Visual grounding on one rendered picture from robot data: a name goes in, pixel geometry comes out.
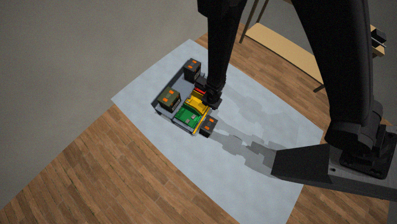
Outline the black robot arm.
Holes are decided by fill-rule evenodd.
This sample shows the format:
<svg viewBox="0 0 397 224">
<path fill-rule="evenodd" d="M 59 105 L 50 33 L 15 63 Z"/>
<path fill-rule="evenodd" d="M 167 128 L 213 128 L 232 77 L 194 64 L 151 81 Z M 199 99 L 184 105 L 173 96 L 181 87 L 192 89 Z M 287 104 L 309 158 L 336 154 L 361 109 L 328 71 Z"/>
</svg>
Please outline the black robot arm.
<svg viewBox="0 0 397 224">
<path fill-rule="evenodd" d="M 208 20 L 208 76 L 199 76 L 194 86 L 213 100 L 220 99 L 225 86 L 246 2 L 197 0 L 198 12 Z M 343 150 L 341 166 L 386 179 L 397 134 L 387 132 L 386 125 L 380 124 L 383 106 L 373 95 L 368 0 L 291 2 L 315 56 L 329 101 L 331 122 L 325 141 Z"/>
</svg>

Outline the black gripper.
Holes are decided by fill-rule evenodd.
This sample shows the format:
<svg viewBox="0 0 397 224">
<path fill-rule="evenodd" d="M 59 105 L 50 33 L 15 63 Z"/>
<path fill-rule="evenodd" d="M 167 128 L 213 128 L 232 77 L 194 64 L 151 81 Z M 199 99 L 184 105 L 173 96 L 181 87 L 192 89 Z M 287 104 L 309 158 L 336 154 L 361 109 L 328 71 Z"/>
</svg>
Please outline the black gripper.
<svg viewBox="0 0 397 224">
<path fill-rule="evenodd" d="M 213 110 L 218 109 L 219 105 L 222 102 L 222 99 L 220 98 L 217 102 L 218 98 L 213 100 L 211 99 L 205 92 L 205 94 L 203 95 L 203 97 L 201 98 L 202 104 L 204 104 L 205 106 L 209 106 L 211 107 Z"/>
</svg>

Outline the dark grey shelf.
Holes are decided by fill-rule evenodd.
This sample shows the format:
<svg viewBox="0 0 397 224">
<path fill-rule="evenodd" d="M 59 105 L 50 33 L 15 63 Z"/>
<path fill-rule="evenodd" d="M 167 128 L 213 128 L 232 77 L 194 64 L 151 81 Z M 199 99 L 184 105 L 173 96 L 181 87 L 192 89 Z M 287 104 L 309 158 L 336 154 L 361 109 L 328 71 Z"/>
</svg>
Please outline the dark grey shelf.
<svg viewBox="0 0 397 224">
<path fill-rule="evenodd" d="M 188 60 L 183 64 L 183 66 L 188 62 Z M 153 99 L 151 102 L 151 105 L 155 109 L 155 111 L 161 115 L 164 114 L 167 117 L 170 118 L 172 123 L 180 127 L 181 129 L 185 130 L 186 132 L 190 133 L 191 135 L 193 134 L 194 130 L 196 129 L 197 125 L 201 121 L 202 117 L 204 114 L 201 116 L 199 122 L 195 126 L 195 128 L 191 128 L 188 125 L 184 124 L 183 122 L 179 121 L 176 119 L 174 116 L 177 114 L 179 109 L 182 107 L 182 105 L 185 103 L 186 99 L 189 97 L 189 95 L 192 93 L 192 91 L 195 89 L 194 84 L 191 82 L 187 81 L 184 79 L 184 68 L 183 66 L 175 73 L 175 75 L 169 80 L 169 82 L 163 87 L 163 89 L 158 93 L 158 95 Z M 180 97 L 181 97 L 181 102 L 179 105 L 176 107 L 176 109 L 173 111 L 173 113 L 170 113 L 169 111 L 165 110 L 160 106 L 160 104 L 157 101 L 157 98 L 164 92 L 164 90 L 167 88 L 167 86 L 171 87 L 172 89 L 180 92 Z"/>
</svg>

